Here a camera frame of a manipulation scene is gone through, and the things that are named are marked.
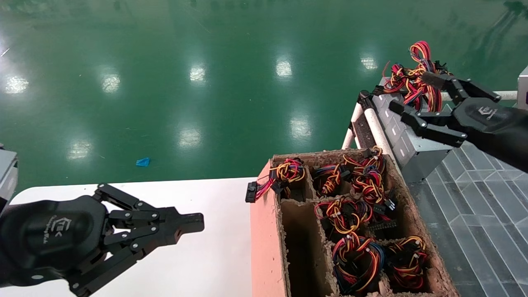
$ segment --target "black connector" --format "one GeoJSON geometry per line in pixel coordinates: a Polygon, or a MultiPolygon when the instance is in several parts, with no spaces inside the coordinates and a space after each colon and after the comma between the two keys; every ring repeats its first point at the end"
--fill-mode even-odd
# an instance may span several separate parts
{"type": "Polygon", "coordinates": [[[285,188],[287,188],[290,185],[288,181],[278,181],[276,180],[272,185],[271,189],[277,193],[280,194],[285,188]]]}
{"type": "Polygon", "coordinates": [[[323,228],[323,230],[327,231],[327,230],[331,230],[332,228],[334,228],[328,216],[325,216],[320,221],[321,221],[321,227],[323,228]]]}
{"type": "Polygon", "coordinates": [[[403,246],[403,249],[408,252],[414,253],[420,250],[420,246],[417,245],[415,242],[408,242],[403,246]]]}
{"type": "Polygon", "coordinates": [[[394,209],[396,209],[396,204],[395,204],[394,202],[392,202],[391,199],[386,200],[386,201],[385,201],[385,205],[386,205],[386,206],[388,207],[388,209],[390,209],[390,210],[394,210],[394,209]]]}
{"type": "Polygon", "coordinates": [[[257,196],[257,182],[248,182],[248,189],[246,191],[246,203],[255,203],[255,197],[257,196]]]}
{"type": "Polygon", "coordinates": [[[381,214],[381,215],[385,215],[386,209],[387,207],[385,205],[381,205],[377,203],[374,203],[374,205],[372,205],[372,210],[374,210],[374,212],[381,214]]]}
{"type": "Polygon", "coordinates": [[[396,197],[396,192],[394,191],[394,188],[389,191],[387,197],[389,197],[389,199],[395,200],[394,198],[396,197]]]}
{"type": "Polygon", "coordinates": [[[277,169],[269,170],[269,179],[270,180],[276,180],[277,179],[277,169]]]}
{"type": "Polygon", "coordinates": [[[341,260],[340,257],[335,257],[335,260],[336,260],[336,262],[337,262],[337,263],[336,263],[337,265],[339,265],[339,266],[341,266],[341,267],[345,267],[345,266],[346,266],[346,262],[343,261],[343,260],[341,260]]]}
{"type": "Polygon", "coordinates": [[[348,253],[345,258],[346,258],[346,262],[345,262],[345,265],[343,266],[343,269],[348,272],[349,274],[352,274],[352,275],[361,275],[361,271],[360,269],[358,268],[358,266],[356,265],[356,263],[354,262],[354,260],[356,259],[357,257],[357,254],[355,253],[348,253]]]}
{"type": "Polygon", "coordinates": [[[385,87],[377,85],[374,87],[374,90],[372,91],[372,94],[375,96],[379,96],[385,93],[385,87]]]}
{"type": "Polygon", "coordinates": [[[341,206],[341,214],[345,216],[345,218],[351,217],[352,213],[355,211],[356,209],[350,203],[343,203],[341,206]]]}
{"type": "Polygon", "coordinates": [[[292,160],[299,161],[301,164],[304,164],[304,161],[301,160],[299,157],[295,157],[292,160]]]}
{"type": "Polygon", "coordinates": [[[339,172],[341,173],[341,179],[346,182],[351,182],[353,179],[352,171],[354,171],[354,168],[352,168],[352,170],[349,170],[346,166],[339,165],[339,172]]]}
{"type": "Polygon", "coordinates": [[[388,267],[399,267],[409,264],[409,260],[414,257],[414,252],[402,250],[393,255],[388,255],[386,263],[388,267]]]}
{"type": "Polygon", "coordinates": [[[370,150],[370,148],[367,148],[364,152],[363,152],[363,157],[365,159],[370,159],[372,158],[372,151],[370,150]]]}
{"type": "Polygon", "coordinates": [[[396,220],[390,220],[390,221],[383,221],[378,223],[373,223],[368,226],[368,229],[370,231],[377,231],[382,229],[388,229],[388,228],[394,228],[398,226],[398,222],[396,220]]]}

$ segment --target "bundled cable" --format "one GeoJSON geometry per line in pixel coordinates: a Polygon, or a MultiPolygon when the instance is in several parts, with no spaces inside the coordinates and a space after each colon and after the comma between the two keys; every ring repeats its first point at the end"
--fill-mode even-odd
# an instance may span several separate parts
{"type": "Polygon", "coordinates": [[[318,197],[332,195],[341,184],[339,164],[326,165],[314,172],[314,186],[318,197]]]}
{"type": "Polygon", "coordinates": [[[442,110],[440,90],[424,83],[421,76],[426,71],[448,75],[451,75],[451,73],[447,71],[445,64],[441,65],[439,61],[431,62],[431,49],[426,41],[418,41],[411,45],[409,51],[411,58],[418,63],[417,67],[409,69],[403,67],[402,64],[394,64],[391,67],[391,78],[383,86],[384,92],[394,93],[406,89],[407,94],[403,98],[405,104],[414,105],[416,110],[421,110],[422,100],[425,99],[430,112],[440,112],[442,110]]]}
{"type": "Polygon", "coordinates": [[[386,247],[389,279],[405,289],[419,290],[424,284],[425,243],[418,236],[404,238],[386,247]]]}
{"type": "Polygon", "coordinates": [[[306,176],[306,169],[299,158],[286,159],[275,168],[270,168],[269,179],[265,184],[257,185],[257,194],[255,200],[262,197],[269,189],[280,192],[285,191],[286,197],[290,197],[289,184],[301,181],[306,176]]]}
{"type": "Polygon", "coordinates": [[[361,217],[353,212],[355,203],[351,200],[335,199],[328,202],[320,202],[315,206],[314,212],[317,219],[328,219],[333,228],[340,234],[346,235],[350,232],[356,231],[360,223],[364,221],[365,215],[361,217]],[[320,209],[323,213],[321,216],[317,210],[320,209]]]}
{"type": "Polygon", "coordinates": [[[362,162],[343,155],[345,165],[355,166],[352,173],[352,188],[362,193],[363,199],[371,205],[381,204],[386,200],[382,180],[382,174],[385,171],[383,150],[378,146],[375,146],[373,150],[375,154],[366,157],[362,162]]]}
{"type": "Polygon", "coordinates": [[[378,277],[384,265],[383,249],[371,238],[358,236],[352,232],[334,246],[332,259],[334,274],[343,294],[362,291],[378,277]],[[358,261],[366,258],[368,268],[360,269],[358,261]]]}

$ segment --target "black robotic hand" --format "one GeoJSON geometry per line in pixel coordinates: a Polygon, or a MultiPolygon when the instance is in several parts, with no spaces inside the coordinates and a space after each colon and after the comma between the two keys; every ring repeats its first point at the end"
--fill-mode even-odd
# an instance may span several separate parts
{"type": "Polygon", "coordinates": [[[0,287],[65,279],[86,297],[157,247],[203,229],[202,214],[155,208],[107,184],[93,196],[9,206],[0,217],[0,287]],[[103,201],[123,210],[108,213],[103,201]]]}
{"type": "Polygon", "coordinates": [[[451,113],[421,113],[400,101],[389,108],[417,136],[460,147],[469,141],[481,151],[528,172],[528,112],[499,105],[499,95],[453,76],[426,72],[422,80],[446,90],[456,104],[451,113]]]}

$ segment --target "white table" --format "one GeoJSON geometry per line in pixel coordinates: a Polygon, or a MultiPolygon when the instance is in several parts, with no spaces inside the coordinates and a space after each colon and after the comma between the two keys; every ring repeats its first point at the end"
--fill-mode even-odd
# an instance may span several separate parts
{"type": "MultiPolygon", "coordinates": [[[[111,184],[154,207],[174,206],[181,214],[201,212],[205,229],[160,247],[101,288],[93,297],[251,296],[248,182],[256,178],[111,184]]],[[[11,204],[72,200],[92,195],[95,184],[37,187],[11,204]]],[[[73,297],[64,280],[0,289],[0,296],[73,297]]]]}

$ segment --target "blue plastic scrap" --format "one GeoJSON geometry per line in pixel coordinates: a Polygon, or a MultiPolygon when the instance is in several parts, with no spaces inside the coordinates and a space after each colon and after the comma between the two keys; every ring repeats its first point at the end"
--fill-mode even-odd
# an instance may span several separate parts
{"type": "Polygon", "coordinates": [[[150,158],[143,158],[136,161],[136,166],[147,167],[150,163],[150,158]]]}

